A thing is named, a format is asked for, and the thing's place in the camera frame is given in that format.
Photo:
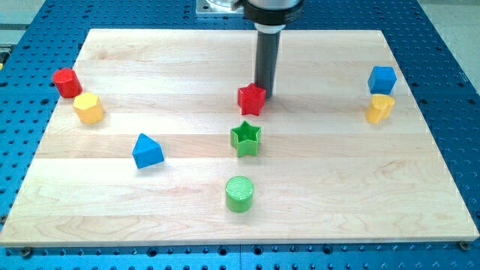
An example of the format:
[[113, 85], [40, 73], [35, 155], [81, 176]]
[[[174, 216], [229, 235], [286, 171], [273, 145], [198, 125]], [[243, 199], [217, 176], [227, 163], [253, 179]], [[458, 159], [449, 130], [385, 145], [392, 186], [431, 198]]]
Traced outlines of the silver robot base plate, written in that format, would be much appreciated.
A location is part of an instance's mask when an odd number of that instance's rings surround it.
[[241, 14], [242, 12], [240, 0], [196, 0], [196, 14]]

